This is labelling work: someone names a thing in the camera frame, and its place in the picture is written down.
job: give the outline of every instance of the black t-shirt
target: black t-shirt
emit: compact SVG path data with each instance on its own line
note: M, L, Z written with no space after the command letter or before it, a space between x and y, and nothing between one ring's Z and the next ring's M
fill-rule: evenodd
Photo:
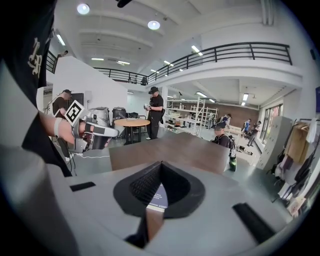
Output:
M229 148L230 139L228 135L222 134L220 136L216 136L213 142L223 147Z
M164 99L161 97L160 94L158 94L157 97L152 97L150 99L150 106L152 107L163 107L164 106ZM156 111L156 110L150 110L151 116L160 118L161 117L161 111Z
M65 110L67 110L67 102L65 101L65 99L63 97L58 97L55 99L54 103L52 104L52 111L53 114L56 114L57 111L59 111L61 108L64 108ZM55 116L56 118L63 118L66 119L61 113L60 111L56 114Z
M18 21L4 29L9 40L2 42L3 60L19 88L37 108L37 90L47 85L46 63L54 23L55 0L22 2L14 8ZM63 175L72 176L43 127L37 114L28 128L22 148L38 154L48 163L59 166Z

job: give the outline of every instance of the wooden table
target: wooden table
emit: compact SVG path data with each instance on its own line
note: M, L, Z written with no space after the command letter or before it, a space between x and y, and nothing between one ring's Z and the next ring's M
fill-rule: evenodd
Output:
M155 161L172 161L222 174L230 150L186 132L109 149L112 170Z
M150 124L150 121L145 119L140 119L140 118L133 121L128 121L127 119L119 119L119 120L115 120L114 123L118 126L125 127L125 144L124 145L128 145L136 142L141 142L141 127L147 126L148 124ZM128 140L128 134L129 134L128 127L130 127L130 142ZM133 127L138 127L138 141L134 141Z

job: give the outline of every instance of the black cap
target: black cap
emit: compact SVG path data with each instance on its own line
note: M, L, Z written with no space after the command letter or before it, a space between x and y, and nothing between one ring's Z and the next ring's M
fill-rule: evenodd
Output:
M149 94L154 94L155 92L158 92L158 91L159 91L158 87L153 86L151 87Z

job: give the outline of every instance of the black pants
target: black pants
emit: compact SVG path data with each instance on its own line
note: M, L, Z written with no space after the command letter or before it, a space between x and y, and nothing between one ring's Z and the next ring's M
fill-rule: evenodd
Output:
M159 130L159 122L161 117L151 117L151 115L148 115L148 120L150 121L150 124L146 126L146 131L148 132L149 138L154 140L158 137L158 130Z

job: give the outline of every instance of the white cabinet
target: white cabinet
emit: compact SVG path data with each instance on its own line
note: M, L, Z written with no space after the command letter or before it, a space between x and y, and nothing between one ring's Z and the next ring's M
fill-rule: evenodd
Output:
M257 168L268 171L277 163L277 157L284 149L292 125L293 121L284 116L272 119L270 133L266 138L266 145L256 165Z

